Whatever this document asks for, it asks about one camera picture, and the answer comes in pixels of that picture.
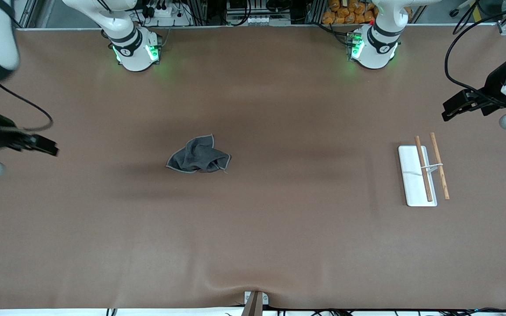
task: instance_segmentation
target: wooden dowel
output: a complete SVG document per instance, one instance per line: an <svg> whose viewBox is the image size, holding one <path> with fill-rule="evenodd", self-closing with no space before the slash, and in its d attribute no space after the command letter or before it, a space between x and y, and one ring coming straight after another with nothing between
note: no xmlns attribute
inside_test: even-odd
<svg viewBox="0 0 506 316"><path fill-rule="evenodd" d="M423 157L423 151L421 150L421 140L419 136L415 136L415 145L417 146L417 153L419 154L419 163L421 164L421 174L423 176L423 182L425 182L425 192L427 193L427 201L432 202L432 193L430 192L430 184L428 182L427 170L423 168L425 166L425 158Z"/></svg>
<svg viewBox="0 0 506 316"><path fill-rule="evenodd" d="M438 152L438 145L436 144L436 137L434 133L430 134L430 141L432 142L432 148L434 149L434 156L436 158L437 164L442 164L440 160L440 152ZM450 195L448 195L448 186L446 185L446 178L444 177L444 166L438 166L438 174L440 174L440 183L442 185L442 192L444 192L444 199L450 200Z"/></svg>

